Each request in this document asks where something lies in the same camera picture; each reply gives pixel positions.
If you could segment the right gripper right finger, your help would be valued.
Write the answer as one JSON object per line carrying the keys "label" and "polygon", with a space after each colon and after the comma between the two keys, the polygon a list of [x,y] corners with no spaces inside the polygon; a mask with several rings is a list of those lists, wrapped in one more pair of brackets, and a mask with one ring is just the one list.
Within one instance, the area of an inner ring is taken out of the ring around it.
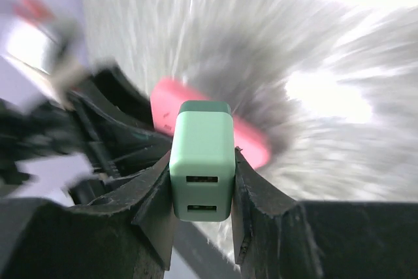
{"label": "right gripper right finger", "polygon": [[297,201],[241,153],[231,208],[243,278],[416,278],[415,203]]}

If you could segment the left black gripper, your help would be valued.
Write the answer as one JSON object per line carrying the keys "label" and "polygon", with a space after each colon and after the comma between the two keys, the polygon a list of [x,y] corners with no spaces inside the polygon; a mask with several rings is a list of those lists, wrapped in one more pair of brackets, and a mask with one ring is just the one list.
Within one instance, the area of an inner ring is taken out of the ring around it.
{"label": "left black gripper", "polygon": [[1,196],[34,181],[20,161],[80,152],[95,177],[87,187],[111,191],[170,150],[172,139],[153,128],[150,100],[116,62],[99,64],[67,99],[68,109],[44,100],[27,114],[1,100]]}

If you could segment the small green block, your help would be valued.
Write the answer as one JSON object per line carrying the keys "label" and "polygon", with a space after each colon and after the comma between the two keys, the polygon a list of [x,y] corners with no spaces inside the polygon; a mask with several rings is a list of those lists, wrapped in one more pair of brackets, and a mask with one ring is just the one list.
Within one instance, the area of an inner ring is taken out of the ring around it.
{"label": "small green block", "polygon": [[231,213],[234,124],[222,101],[186,101],[177,115],[169,173],[174,213],[186,222],[222,222]]}

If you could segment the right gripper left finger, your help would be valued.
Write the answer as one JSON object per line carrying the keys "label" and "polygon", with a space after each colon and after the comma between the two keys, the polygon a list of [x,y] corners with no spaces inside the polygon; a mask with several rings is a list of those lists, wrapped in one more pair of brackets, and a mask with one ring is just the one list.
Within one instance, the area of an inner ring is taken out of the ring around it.
{"label": "right gripper left finger", "polygon": [[88,205],[1,200],[2,278],[162,278],[176,219],[169,155]]}

